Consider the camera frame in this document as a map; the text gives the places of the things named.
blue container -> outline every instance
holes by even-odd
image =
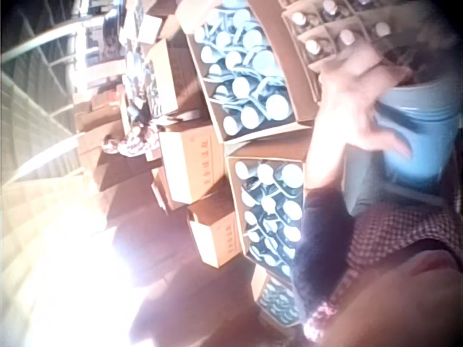
[[[454,146],[461,104],[461,82],[454,77],[386,92],[378,103],[378,125],[393,129],[413,152],[410,160],[384,153],[390,180],[422,192],[436,188]]]

person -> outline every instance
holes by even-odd
[[[292,282],[304,335],[322,346],[463,346],[461,216],[446,201],[386,194],[376,165],[375,151],[413,155],[373,121],[376,99],[409,73],[366,44],[320,73]],[[368,158],[351,176],[375,191],[349,209],[339,183],[346,153]]]
[[[123,140],[116,140],[110,134],[103,139],[102,149],[105,153],[120,153],[127,157],[143,155],[159,148],[159,136],[156,125],[132,123],[129,133]]]

fingers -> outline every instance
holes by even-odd
[[[389,88],[398,85],[410,73],[407,67],[377,65],[359,77],[357,86],[365,100],[374,101]]]
[[[359,43],[355,46],[355,51],[342,64],[341,69],[347,74],[360,76],[375,65],[378,65],[381,60],[382,58],[372,46],[366,43]]]
[[[359,144],[364,150],[394,150],[405,158],[412,157],[410,146],[387,129],[374,129],[362,136]]]

